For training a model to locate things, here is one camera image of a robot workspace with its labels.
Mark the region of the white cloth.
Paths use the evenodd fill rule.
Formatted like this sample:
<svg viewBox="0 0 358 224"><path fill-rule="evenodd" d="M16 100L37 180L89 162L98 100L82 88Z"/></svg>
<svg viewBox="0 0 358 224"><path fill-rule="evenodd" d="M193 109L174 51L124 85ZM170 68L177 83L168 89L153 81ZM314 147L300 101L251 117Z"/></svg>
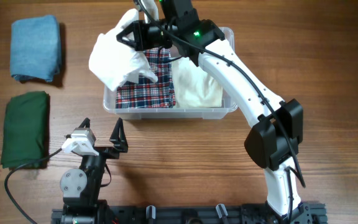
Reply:
<svg viewBox="0 0 358 224"><path fill-rule="evenodd" d="M138 19L136 9L128 10L115 28L98 35L89 56L89 70L111 91L116 91L126 82L138 83L140 76L153 83L158 81L142 51L138 52L117 41L117 35Z"/></svg>

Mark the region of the plaid cloth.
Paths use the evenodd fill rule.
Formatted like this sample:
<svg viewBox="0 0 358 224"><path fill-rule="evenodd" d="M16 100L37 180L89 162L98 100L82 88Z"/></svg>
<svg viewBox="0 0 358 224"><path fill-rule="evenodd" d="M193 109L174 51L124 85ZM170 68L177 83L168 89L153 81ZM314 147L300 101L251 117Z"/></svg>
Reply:
<svg viewBox="0 0 358 224"><path fill-rule="evenodd" d="M126 82L117 89L117 109L173 108L176 105L170 51L155 48L146 50L145 56L158 81L154 83L140 76L138 83Z"/></svg>

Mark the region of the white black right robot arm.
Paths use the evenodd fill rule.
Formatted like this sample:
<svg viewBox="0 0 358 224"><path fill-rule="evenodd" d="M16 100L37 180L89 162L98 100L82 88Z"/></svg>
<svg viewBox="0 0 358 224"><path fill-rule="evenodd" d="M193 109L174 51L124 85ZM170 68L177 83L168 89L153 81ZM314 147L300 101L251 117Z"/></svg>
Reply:
<svg viewBox="0 0 358 224"><path fill-rule="evenodd" d="M144 20L131 22L117 41L136 50L175 46L182 57L210 74L236 102L251 130L244 147L264 170L267 205L279 222L291 223L301 200L295 180L305 184L296 154L303 139L303 108L270 91L236 55L223 31L201 20L191 1L161 1L156 20L145 1L135 1Z"/></svg>

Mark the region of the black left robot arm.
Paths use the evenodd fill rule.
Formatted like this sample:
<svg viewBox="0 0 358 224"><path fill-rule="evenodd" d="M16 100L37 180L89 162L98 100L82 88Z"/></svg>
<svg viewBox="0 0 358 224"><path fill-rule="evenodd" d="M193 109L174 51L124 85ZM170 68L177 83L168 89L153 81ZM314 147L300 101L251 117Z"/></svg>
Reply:
<svg viewBox="0 0 358 224"><path fill-rule="evenodd" d="M107 184L102 183L105 172L111 173L106 161L119 159L128 151L123 120L119 118L109 138L112 146L95 146L96 137L90 129L90 119L86 118L79 127L66 136L62 145L65 153L81 157L77 169L66 171L60 180L63 192L63 209L54 210L52 223L118 223L118 217L106 200L100 200L99 192Z"/></svg>

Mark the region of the cream cloth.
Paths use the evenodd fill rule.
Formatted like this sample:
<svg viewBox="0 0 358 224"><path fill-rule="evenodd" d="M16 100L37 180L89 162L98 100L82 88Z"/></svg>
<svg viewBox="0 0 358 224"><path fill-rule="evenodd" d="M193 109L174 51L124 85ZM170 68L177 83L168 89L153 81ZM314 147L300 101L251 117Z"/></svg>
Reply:
<svg viewBox="0 0 358 224"><path fill-rule="evenodd" d="M208 73L196 67L189 58L172 62L175 92L174 108L220 108L223 88Z"/></svg>

